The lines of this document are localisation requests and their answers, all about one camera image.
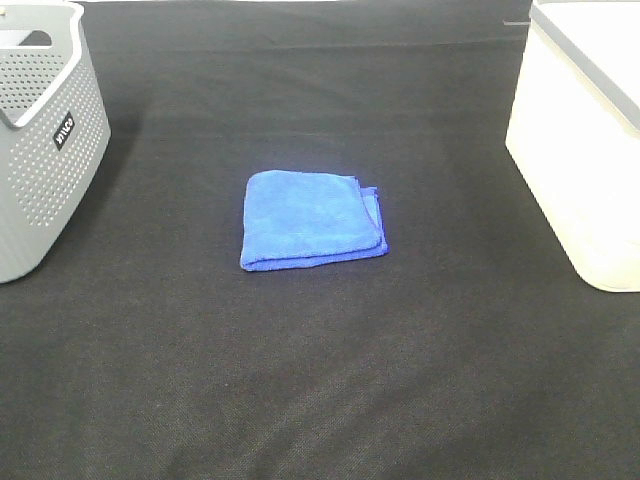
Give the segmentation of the blue microfiber towel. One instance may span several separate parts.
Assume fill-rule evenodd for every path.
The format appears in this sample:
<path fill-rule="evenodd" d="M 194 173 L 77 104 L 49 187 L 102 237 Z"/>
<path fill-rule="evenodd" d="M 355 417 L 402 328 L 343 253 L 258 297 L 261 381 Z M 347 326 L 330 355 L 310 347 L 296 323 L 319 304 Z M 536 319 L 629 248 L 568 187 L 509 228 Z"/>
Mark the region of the blue microfiber towel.
<path fill-rule="evenodd" d="M 246 185 L 241 267 L 310 268 L 389 251 L 375 187 L 354 176 L 259 172 Z"/>

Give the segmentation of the black fabric table cover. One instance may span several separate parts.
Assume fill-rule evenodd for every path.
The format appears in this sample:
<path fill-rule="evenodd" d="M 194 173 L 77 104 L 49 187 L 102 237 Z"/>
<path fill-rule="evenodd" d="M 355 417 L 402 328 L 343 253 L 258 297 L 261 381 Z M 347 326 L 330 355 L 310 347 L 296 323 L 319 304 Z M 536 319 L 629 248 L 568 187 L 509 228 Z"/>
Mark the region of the black fabric table cover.
<path fill-rule="evenodd" d="M 635 479 L 639 298 L 504 146 L 525 1 L 107 2 L 112 136 L 1 288 L 5 479 Z M 239 265 L 248 178 L 379 191 L 386 256 Z"/>

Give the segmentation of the white plastic storage bin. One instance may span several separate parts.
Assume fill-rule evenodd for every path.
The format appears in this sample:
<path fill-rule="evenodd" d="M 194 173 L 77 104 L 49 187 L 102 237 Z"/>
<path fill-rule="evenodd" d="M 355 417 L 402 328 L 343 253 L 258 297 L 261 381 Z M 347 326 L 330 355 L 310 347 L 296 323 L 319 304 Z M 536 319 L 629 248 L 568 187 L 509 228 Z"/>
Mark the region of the white plastic storage bin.
<path fill-rule="evenodd" d="M 505 144 L 577 274 L 637 291 L 637 2 L 532 3 Z"/>

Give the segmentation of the grey perforated plastic basket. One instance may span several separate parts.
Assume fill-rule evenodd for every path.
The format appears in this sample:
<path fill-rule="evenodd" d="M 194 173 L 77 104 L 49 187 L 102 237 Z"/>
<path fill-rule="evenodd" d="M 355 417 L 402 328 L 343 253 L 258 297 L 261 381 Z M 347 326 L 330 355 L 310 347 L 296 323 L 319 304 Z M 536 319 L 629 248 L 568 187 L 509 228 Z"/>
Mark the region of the grey perforated plastic basket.
<path fill-rule="evenodd" d="M 4 1 L 1 29 L 49 45 L 1 49 L 1 280 L 47 255 L 84 197 L 111 129 L 86 42 L 82 5 Z"/>

